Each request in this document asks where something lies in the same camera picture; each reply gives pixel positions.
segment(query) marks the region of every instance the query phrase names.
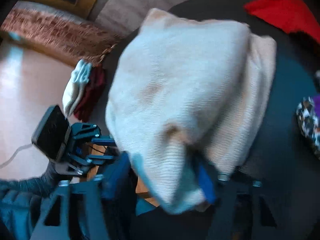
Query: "gray cable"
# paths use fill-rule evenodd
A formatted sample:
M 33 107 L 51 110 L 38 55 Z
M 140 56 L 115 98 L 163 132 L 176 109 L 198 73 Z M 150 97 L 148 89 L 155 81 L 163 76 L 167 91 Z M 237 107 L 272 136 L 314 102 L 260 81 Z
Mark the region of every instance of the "gray cable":
M 20 151 L 23 151 L 23 150 L 26 150 L 26 149 L 29 149 L 32 147 L 32 143 L 29 143 L 29 144 L 25 144 L 25 145 L 22 145 L 20 146 L 18 149 L 16 149 L 16 151 L 12 154 L 12 156 L 10 157 L 9 160 L 5 161 L 4 163 L 0 164 L 0 169 L 3 169 L 4 167 L 6 167 L 7 165 L 10 164 L 10 162 L 13 161 L 13 159 L 17 156 L 17 154 L 20 152 Z

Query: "patterned fabric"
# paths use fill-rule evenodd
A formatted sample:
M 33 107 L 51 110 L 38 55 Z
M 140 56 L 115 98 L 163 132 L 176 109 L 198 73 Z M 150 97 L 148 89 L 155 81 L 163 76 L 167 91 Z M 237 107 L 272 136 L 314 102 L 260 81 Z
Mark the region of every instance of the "patterned fabric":
M 83 58 L 97 65 L 104 51 L 120 41 L 117 35 L 79 17 L 36 3 L 27 5 L 17 4 L 0 30 L 15 33 L 72 62 Z
M 315 101 L 311 97 L 303 98 L 296 115 L 301 134 L 308 139 L 313 153 L 320 160 L 320 125 Z

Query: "black round table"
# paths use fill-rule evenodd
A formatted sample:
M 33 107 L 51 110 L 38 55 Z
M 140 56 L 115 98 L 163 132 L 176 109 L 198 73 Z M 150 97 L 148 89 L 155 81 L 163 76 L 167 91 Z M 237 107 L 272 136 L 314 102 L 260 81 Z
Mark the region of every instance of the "black round table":
M 270 209 L 275 220 L 280 221 L 277 226 L 287 232 L 288 239 L 306 239 L 320 215 L 320 161 L 312 155 L 300 135 L 293 114 L 304 96 L 316 94 L 312 73 L 318 68 L 318 60 L 281 30 L 246 14 L 243 5 L 249 1 L 251 0 L 188 0 L 174 6 L 170 12 L 198 21 L 232 19 L 245 22 L 253 33 L 269 35 L 276 40 L 276 73 L 268 107 L 249 157 L 239 169 L 264 181 L 277 192 L 268 196 L 272 206 Z M 124 48 L 136 35 L 137 31 L 123 40 L 103 63 L 108 71 L 108 84 L 90 118 L 90 122 L 99 125 L 103 134 L 108 133 L 105 107 L 117 62 Z M 141 215 L 144 223 L 142 228 L 148 233 L 149 239 L 171 239 L 163 228 L 172 223 L 176 223 L 174 228 L 178 233 L 175 236 L 204 239 L 210 224 L 210 215 L 204 214 L 201 217 L 193 214 L 193 218 L 196 216 L 195 219 L 202 223 L 196 228 L 192 219 L 185 218 L 184 215 L 169 216 L 161 209 L 152 212 L 162 217 L 162 220 L 154 220 L 148 213 Z

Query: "white towel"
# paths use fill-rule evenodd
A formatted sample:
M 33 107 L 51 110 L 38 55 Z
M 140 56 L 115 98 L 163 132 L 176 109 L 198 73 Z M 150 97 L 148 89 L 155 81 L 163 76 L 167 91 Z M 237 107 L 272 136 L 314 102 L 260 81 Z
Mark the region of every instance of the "white towel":
M 63 112 L 66 117 L 73 114 L 80 102 L 84 88 L 89 82 L 92 64 L 81 59 L 76 68 L 71 72 L 71 78 L 66 86 L 62 97 Z
M 260 127 L 276 42 L 236 21 L 149 11 L 122 53 L 106 109 L 121 151 L 169 213 L 204 201 L 186 146 L 230 176 Z

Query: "purple fabric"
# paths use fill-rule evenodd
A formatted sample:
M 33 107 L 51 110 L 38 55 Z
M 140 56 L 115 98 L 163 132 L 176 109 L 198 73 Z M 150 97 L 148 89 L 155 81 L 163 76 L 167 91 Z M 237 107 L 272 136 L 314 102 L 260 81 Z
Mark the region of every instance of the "purple fabric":
M 320 116 L 320 95 L 317 95 L 312 98 L 315 103 L 315 113 L 317 116 Z

